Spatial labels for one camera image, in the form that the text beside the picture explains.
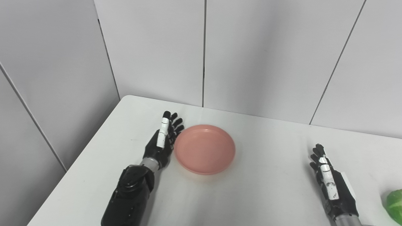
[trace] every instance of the white table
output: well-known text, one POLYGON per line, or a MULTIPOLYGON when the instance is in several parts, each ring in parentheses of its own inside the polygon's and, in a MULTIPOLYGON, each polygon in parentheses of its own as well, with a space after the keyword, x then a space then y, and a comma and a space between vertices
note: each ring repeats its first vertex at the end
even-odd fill
POLYGON ((203 176, 172 156, 143 225, 329 226, 308 165, 315 143, 324 145, 335 169, 347 173, 362 223, 398 225, 381 198, 402 188, 402 177, 392 176, 402 172, 402 140, 126 96, 29 226, 99 226, 120 173, 141 162, 165 110, 177 112, 186 127, 226 130, 236 157, 224 172, 203 176))

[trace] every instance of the pink plate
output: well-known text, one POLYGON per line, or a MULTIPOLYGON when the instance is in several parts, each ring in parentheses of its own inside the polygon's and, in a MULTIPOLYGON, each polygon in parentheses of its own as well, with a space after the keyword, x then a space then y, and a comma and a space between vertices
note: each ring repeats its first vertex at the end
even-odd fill
POLYGON ((233 161, 233 139, 213 125, 195 125, 185 129, 174 144, 178 162, 191 172, 210 175, 222 172, 233 161))

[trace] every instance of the green object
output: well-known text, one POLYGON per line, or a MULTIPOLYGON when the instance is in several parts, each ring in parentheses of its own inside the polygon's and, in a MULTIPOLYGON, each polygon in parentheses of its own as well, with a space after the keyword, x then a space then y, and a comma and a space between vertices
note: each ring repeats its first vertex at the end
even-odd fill
POLYGON ((402 225, 402 189, 393 191, 387 196, 386 209, 388 214, 402 225))

